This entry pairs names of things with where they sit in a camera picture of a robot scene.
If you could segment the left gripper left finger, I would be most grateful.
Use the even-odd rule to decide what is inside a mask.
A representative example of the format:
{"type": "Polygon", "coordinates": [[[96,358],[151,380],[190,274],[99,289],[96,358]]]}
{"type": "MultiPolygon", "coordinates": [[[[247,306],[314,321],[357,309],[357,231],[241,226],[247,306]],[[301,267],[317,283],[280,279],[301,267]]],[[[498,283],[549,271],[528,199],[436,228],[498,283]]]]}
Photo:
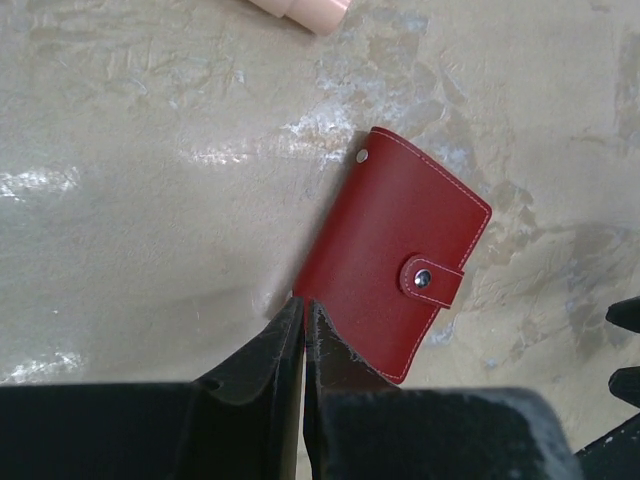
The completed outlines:
{"type": "Polygon", "coordinates": [[[292,479],[303,302],[186,382],[1,390],[5,479],[292,479]]]}

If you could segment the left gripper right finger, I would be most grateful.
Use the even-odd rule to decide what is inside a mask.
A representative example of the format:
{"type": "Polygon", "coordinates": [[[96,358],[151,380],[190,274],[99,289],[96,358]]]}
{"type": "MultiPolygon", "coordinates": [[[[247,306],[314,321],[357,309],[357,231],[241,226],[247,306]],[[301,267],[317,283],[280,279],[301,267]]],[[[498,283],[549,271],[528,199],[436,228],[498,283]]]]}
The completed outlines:
{"type": "Polygon", "coordinates": [[[315,479],[580,479],[549,404],[521,388],[401,389],[306,315],[304,440],[315,479]]]}

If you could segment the red leather card holder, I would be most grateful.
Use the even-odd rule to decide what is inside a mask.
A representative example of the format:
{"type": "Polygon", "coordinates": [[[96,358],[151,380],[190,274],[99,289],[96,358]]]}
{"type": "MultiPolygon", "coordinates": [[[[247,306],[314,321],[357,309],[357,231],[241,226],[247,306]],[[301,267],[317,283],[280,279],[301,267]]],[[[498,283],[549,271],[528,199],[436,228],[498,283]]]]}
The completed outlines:
{"type": "Polygon", "coordinates": [[[452,306],[491,207],[436,160],[381,127],[366,136],[294,282],[339,336],[400,384],[452,306]]]}

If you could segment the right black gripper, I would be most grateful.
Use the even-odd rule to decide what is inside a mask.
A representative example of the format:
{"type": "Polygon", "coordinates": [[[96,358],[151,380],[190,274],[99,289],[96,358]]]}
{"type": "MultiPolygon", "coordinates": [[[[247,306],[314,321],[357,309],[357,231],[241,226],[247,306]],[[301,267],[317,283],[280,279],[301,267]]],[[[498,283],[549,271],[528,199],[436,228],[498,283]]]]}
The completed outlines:
{"type": "MultiPolygon", "coordinates": [[[[622,329],[640,333],[640,297],[612,304],[605,319],[622,329]]],[[[640,407],[640,367],[616,370],[608,381],[610,393],[640,407]]],[[[583,476],[593,480],[639,480],[639,425],[624,424],[576,453],[583,476]]]]}

